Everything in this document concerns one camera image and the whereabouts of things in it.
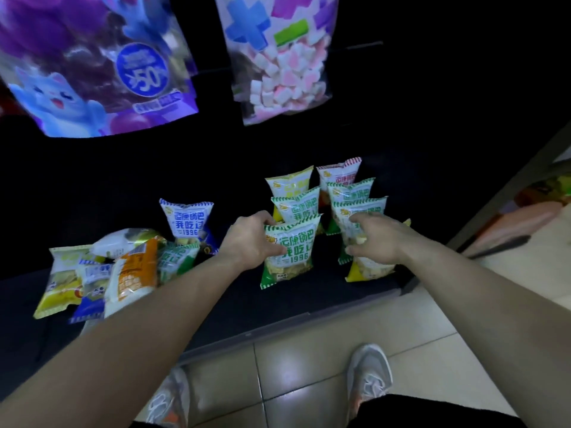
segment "orange label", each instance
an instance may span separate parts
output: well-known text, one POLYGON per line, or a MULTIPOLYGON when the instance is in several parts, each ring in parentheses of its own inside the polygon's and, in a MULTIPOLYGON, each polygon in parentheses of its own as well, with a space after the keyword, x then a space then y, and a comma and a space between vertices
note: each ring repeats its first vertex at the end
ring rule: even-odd
POLYGON ((142 287, 156 288, 157 248, 158 242, 152 238, 121 257, 125 264, 119 273, 119 300, 142 287))

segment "hand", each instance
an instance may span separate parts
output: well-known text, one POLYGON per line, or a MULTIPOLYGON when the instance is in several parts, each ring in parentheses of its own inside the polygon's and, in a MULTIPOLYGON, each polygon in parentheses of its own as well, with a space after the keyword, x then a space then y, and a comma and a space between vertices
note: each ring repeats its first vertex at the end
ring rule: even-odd
POLYGON ((353 257, 366 257, 381 264, 406 264, 410 249, 428 239, 410 227, 381 213, 360 212, 351 215, 367 236, 361 245, 347 246, 345 252, 353 257))
POLYGON ((226 233, 218 255, 231 257, 237 260, 242 270, 249 270, 261 265, 268 257, 285 254, 285 246, 266 240, 264 224, 276 225, 265 210, 239 217, 226 233))

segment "blue cross shape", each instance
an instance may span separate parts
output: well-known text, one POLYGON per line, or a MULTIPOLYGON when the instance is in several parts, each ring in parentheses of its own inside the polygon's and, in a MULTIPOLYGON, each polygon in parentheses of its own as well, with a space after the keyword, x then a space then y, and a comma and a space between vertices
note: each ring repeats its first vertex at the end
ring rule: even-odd
POLYGON ((226 36, 234 42, 250 43, 256 51, 268 46, 264 31, 269 28, 269 17, 261 1, 248 8, 244 0, 232 0, 227 5, 234 23, 227 27, 226 36))

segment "barcode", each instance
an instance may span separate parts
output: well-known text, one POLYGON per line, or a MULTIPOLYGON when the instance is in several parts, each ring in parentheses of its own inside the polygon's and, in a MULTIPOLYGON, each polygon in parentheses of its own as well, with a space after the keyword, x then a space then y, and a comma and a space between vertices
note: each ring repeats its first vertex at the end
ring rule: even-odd
POLYGON ((133 249, 131 252, 129 252, 129 255, 143 254, 143 253, 145 253, 146 250, 147 250, 147 244, 143 243, 142 245, 137 246, 135 249, 133 249))

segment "black pants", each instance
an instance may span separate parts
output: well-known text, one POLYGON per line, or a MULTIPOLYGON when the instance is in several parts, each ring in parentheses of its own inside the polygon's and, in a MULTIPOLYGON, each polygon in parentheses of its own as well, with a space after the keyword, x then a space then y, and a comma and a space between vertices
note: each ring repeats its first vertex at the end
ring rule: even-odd
POLYGON ((449 402, 404 395, 386 395, 362 403, 357 417, 347 428, 380 426, 525 428, 521 419, 498 411, 471 409, 449 402))

